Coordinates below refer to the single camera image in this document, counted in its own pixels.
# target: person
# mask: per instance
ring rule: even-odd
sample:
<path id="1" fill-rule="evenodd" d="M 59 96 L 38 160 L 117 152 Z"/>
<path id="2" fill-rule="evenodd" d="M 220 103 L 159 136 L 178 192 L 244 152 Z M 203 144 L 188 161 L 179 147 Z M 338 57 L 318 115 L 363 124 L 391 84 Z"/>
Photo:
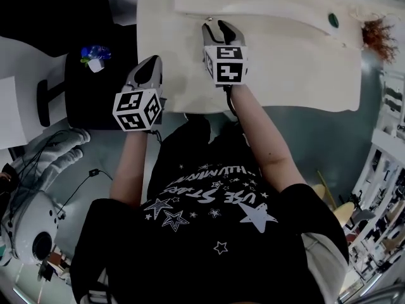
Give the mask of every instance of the person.
<path id="1" fill-rule="evenodd" d="M 77 303 L 335 302 L 349 259 L 339 222 L 249 88 L 231 99 L 240 125 L 211 144 L 202 115 L 163 141 L 142 205 L 147 134 L 127 134 L 75 250 Z"/>
<path id="2" fill-rule="evenodd" d="M 78 146 L 90 141 L 90 134 L 84 129 L 59 131 L 41 141 L 33 150 L 18 157 L 11 165 L 6 164 L 0 173 L 0 218 L 2 231 L 7 231 L 22 204 L 39 191 L 46 191 L 57 176 L 67 167 L 79 161 L 83 152 Z M 0 266 L 7 265 L 11 249 L 0 237 Z"/>

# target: floor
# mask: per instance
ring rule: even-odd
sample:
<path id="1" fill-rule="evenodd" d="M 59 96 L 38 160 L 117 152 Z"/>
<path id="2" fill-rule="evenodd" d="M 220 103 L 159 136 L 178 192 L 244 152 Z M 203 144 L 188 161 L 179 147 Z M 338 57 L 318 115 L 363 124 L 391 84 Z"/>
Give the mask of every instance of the floor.
<path id="1" fill-rule="evenodd" d="M 380 107 L 380 63 L 370 52 L 363 52 L 361 102 L 358 111 L 329 113 L 311 108 L 274 106 L 266 107 L 287 144 L 294 160 L 309 184 L 320 183 L 316 170 L 323 174 L 338 201 L 338 195 L 347 198 L 354 187 L 371 146 L 371 135 Z M 208 115 L 211 137 L 229 120 L 223 114 Z M 167 113 L 159 127 L 163 138 L 185 122 L 182 114 Z M 45 135 L 66 129 L 64 120 L 46 130 Z M 93 168 L 114 175 L 120 159 L 125 133 L 92 130 L 91 142 L 84 144 L 84 157 L 67 168 L 55 180 L 48 193 L 64 203 Z M 145 167 L 144 190 L 157 159 L 159 143 L 149 136 Z M 111 181 L 103 174 L 89 179 L 65 206 L 66 218 L 59 224 L 56 244 L 68 255 L 74 254 L 87 210 L 93 200 L 107 198 Z"/>

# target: black cable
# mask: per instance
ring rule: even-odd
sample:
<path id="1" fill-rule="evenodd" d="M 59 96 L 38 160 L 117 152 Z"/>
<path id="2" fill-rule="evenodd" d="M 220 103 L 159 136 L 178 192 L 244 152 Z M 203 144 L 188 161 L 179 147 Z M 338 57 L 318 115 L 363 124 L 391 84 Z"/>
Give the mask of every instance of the black cable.
<path id="1" fill-rule="evenodd" d="M 59 210 L 58 214 L 56 214 L 56 216 L 59 215 L 59 213 L 62 211 L 63 207 L 65 207 L 65 205 L 71 200 L 71 198 L 75 195 L 75 193 L 78 191 L 78 189 L 79 189 L 80 187 L 82 187 L 82 184 L 84 184 L 84 183 L 87 181 L 87 179 L 90 178 L 90 177 L 91 177 L 91 176 L 88 175 L 87 178 L 84 179 L 83 182 L 82 182 L 80 185 L 78 185 L 78 187 L 76 188 L 75 192 L 69 197 L 68 200 L 65 201 L 65 204 L 63 204 L 63 206 L 62 206 L 61 209 Z"/>
<path id="2" fill-rule="evenodd" d="M 113 180 L 113 178 L 109 175 L 109 174 L 107 174 L 107 172 L 104 172 L 104 171 L 102 171 L 102 170 L 99 170 L 100 172 L 102 172 L 104 175 L 106 175 L 107 177 L 109 177 L 110 179 L 111 179 L 111 181 Z"/>
<path id="3" fill-rule="evenodd" d="M 227 103 L 228 103 L 228 107 L 229 107 L 230 111 L 234 114 L 235 117 L 238 117 L 238 115 L 236 114 L 235 108 L 232 104 L 232 100 L 230 99 L 231 92 L 232 92 L 232 85 L 229 85 L 229 84 L 224 85 L 223 90 L 227 94 Z"/>
<path id="4" fill-rule="evenodd" d="M 31 193 L 31 190 L 32 190 L 34 184 L 35 184 L 35 175 L 36 175 L 36 173 L 37 173 L 38 163 L 39 163 L 39 159 L 41 158 L 42 153 L 45 151 L 45 149 L 46 149 L 51 143 L 53 143 L 52 140 L 53 140 L 55 137 L 61 135 L 61 134 L 64 133 L 64 132 L 67 132 L 67 130 L 59 130 L 59 131 L 57 131 L 56 133 L 54 133 L 51 137 L 49 137 L 48 140 L 45 142 L 45 145 L 31 158 L 31 160 L 30 160 L 27 164 L 25 164 L 25 162 L 24 162 L 24 157 L 22 158 L 22 161 L 23 161 L 23 163 L 24 163 L 25 165 L 24 165 L 24 167 L 20 170 L 20 172 L 17 173 L 19 176 L 21 175 L 21 177 L 20 177 L 20 181 L 19 181 L 19 183 L 18 183 L 18 185 L 17 185 L 17 187 L 16 187 L 16 191 L 15 191 L 15 193 L 14 193 L 14 196 L 13 196 L 13 198 L 12 198 L 11 201 L 10 201 L 10 214 L 9 214 L 9 219 L 10 219 L 10 220 L 13 218 L 14 214 L 18 211 L 18 209 L 19 209 L 19 208 L 22 206 L 22 204 L 24 203 L 24 201 L 22 201 L 22 202 L 17 206 L 17 208 L 16 208 L 15 210 L 13 209 L 14 202 L 15 202 L 16 197 L 18 196 L 18 193 L 20 192 L 20 188 L 21 188 L 22 182 L 24 181 L 24 179 L 27 178 L 28 174 L 29 174 L 29 173 L 32 171 L 32 169 L 35 167 L 34 179 L 33 179 L 32 183 L 31 183 L 31 186 L 30 186 L 30 188 L 29 188 L 29 190 L 28 190 L 28 195 L 29 195 L 29 194 Z M 34 163 L 34 164 L 32 165 L 32 167 L 30 168 L 30 170 L 24 175 L 25 169 L 26 169 L 32 162 L 34 162 L 34 161 L 36 161 L 36 163 Z"/>
<path id="5" fill-rule="evenodd" d="M 112 178 L 107 172 L 105 172 L 105 171 L 102 171 L 102 170 L 99 170 L 99 169 L 90 170 L 89 176 L 86 177 L 86 179 L 84 179 L 83 182 L 82 182 L 80 185 L 78 185 L 78 187 L 76 188 L 75 192 L 69 197 L 68 200 L 65 201 L 65 204 L 63 204 L 63 206 L 61 207 L 61 209 L 59 210 L 59 212 L 56 214 L 56 216 L 59 215 L 59 213 L 62 211 L 63 207 L 66 206 L 66 204 L 71 200 L 71 198 L 75 195 L 75 193 L 79 190 L 79 188 L 82 187 L 82 184 L 84 184 L 84 183 L 87 181 L 88 178 L 95 177 L 95 176 L 97 176 L 100 172 L 102 172 L 104 175 L 106 175 L 106 176 L 109 177 L 111 180 L 113 180 L 113 178 Z"/>
<path id="6" fill-rule="evenodd" d="M 156 139 L 158 140 L 158 142 L 160 144 L 162 144 L 162 135 L 160 135 L 160 132 L 158 130 L 150 130 L 148 131 L 148 133 L 152 134 L 152 135 L 156 135 Z"/>

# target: star print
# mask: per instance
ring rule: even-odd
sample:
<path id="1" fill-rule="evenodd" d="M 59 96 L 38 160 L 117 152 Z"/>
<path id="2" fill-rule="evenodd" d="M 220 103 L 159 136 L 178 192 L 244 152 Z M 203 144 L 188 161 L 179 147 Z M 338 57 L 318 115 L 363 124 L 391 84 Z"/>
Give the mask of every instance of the star print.
<path id="1" fill-rule="evenodd" d="M 210 214 L 213 216 L 214 219 L 215 219 L 217 216 L 221 216 L 220 210 L 211 209 L 211 211 L 208 213 L 208 215 L 210 215 Z"/>
<path id="2" fill-rule="evenodd" d="M 177 229 L 180 225 L 189 224 L 188 221 L 186 221 L 184 218 L 182 218 L 183 211 L 178 212 L 176 214 L 172 214 L 172 213 L 164 210 L 164 213 L 166 214 L 166 219 L 163 222 L 162 227 L 166 226 L 166 225 L 170 225 L 171 228 L 173 229 L 173 231 L 177 232 Z"/>
<path id="3" fill-rule="evenodd" d="M 214 250 L 216 250 L 219 255 L 221 255 L 221 253 L 223 253 L 223 252 L 228 252 L 227 243 L 226 242 L 220 243 L 219 241 L 217 241 L 216 247 L 214 248 Z"/>
<path id="4" fill-rule="evenodd" d="M 260 233 L 265 232 L 267 221 L 278 223 L 278 220 L 267 214 L 267 205 L 265 203 L 257 206 L 256 208 L 247 206 L 243 203 L 239 203 L 239 206 L 242 207 L 243 211 L 247 215 L 247 217 L 243 218 L 240 222 L 253 223 Z"/>
<path id="5" fill-rule="evenodd" d="M 220 181 L 218 181 L 218 182 L 214 182 L 213 185 L 212 185 L 212 187 L 213 187 L 213 188 L 219 188 L 219 187 L 221 187 L 222 185 L 223 185 L 223 183 L 220 182 Z"/>
<path id="6" fill-rule="evenodd" d="M 163 201 L 160 201 L 159 198 L 156 198 L 155 203 L 153 205 L 145 208 L 144 210 L 153 210 L 154 211 L 154 213 L 153 213 L 154 220 L 156 220 L 156 218 L 158 217 L 160 211 L 163 208 L 173 208 L 170 205 L 168 205 L 168 203 L 167 203 L 168 201 L 170 201 L 170 198 L 165 199 Z"/>
<path id="7" fill-rule="evenodd" d="M 199 167 L 198 171 L 200 171 L 200 170 L 207 170 L 208 167 L 210 167 L 210 166 L 211 166 L 211 165 L 209 165 L 209 164 L 202 165 L 201 167 Z"/>

